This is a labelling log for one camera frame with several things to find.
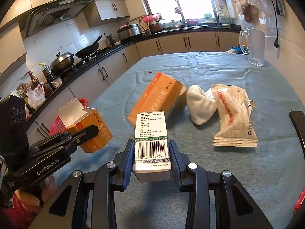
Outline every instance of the silver screw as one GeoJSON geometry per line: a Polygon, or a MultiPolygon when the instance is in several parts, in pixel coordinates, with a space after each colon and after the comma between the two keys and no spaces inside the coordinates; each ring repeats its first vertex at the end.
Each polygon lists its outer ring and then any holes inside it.
{"type": "Polygon", "coordinates": [[[114,163],[114,162],[109,162],[108,164],[107,164],[107,168],[109,168],[109,169],[112,169],[112,168],[114,168],[116,166],[116,164],[114,163]]]}
{"type": "Polygon", "coordinates": [[[80,170],[75,170],[75,171],[73,171],[72,176],[79,177],[80,174],[81,174],[80,170]]]}
{"type": "Polygon", "coordinates": [[[197,166],[197,164],[195,164],[195,163],[189,163],[189,164],[188,164],[188,167],[189,167],[190,169],[196,169],[198,166],[197,166]]]}
{"type": "Polygon", "coordinates": [[[225,177],[230,177],[230,176],[232,175],[232,173],[231,173],[230,171],[228,171],[228,170],[224,170],[224,171],[222,172],[222,174],[223,174],[225,177]]]}

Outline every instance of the mug handle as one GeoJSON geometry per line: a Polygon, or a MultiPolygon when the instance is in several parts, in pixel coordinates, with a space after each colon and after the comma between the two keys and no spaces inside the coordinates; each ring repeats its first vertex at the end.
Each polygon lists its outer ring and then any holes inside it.
{"type": "Polygon", "coordinates": [[[242,37],[243,37],[244,34],[248,34],[249,35],[249,33],[247,31],[245,31],[245,30],[241,30],[239,32],[239,46],[240,46],[240,49],[242,50],[243,54],[249,55],[249,52],[246,52],[244,47],[243,47],[243,45],[242,45],[242,37]]]}

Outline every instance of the open orange box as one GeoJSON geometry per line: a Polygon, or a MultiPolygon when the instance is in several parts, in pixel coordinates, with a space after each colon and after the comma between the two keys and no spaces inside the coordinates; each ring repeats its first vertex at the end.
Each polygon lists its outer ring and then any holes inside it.
{"type": "Polygon", "coordinates": [[[90,125],[96,125],[99,128],[99,134],[96,137],[80,145],[84,152],[96,152],[113,138],[99,112],[95,108],[84,108],[76,98],[60,108],[58,115],[71,134],[90,125]]]}
{"type": "Polygon", "coordinates": [[[135,126],[138,113],[164,111],[165,116],[168,116],[174,108],[185,104],[186,87],[176,79],[158,72],[127,119],[135,126]]]}

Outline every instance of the clear glass pitcher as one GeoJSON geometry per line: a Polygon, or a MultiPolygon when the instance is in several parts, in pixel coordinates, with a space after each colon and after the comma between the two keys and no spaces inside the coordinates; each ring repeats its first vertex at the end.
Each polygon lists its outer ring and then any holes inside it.
{"type": "Polygon", "coordinates": [[[249,62],[257,66],[264,66],[265,58],[265,33],[253,28],[246,28],[239,33],[239,45],[243,54],[249,55],[249,62]],[[248,35],[249,52],[242,46],[242,37],[248,35]]]}

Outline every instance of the barcode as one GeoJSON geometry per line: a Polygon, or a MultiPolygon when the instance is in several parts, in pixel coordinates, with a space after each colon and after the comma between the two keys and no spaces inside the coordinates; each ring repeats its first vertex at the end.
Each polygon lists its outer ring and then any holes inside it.
{"type": "Polygon", "coordinates": [[[166,140],[138,142],[138,159],[166,158],[166,148],[166,140]]]}

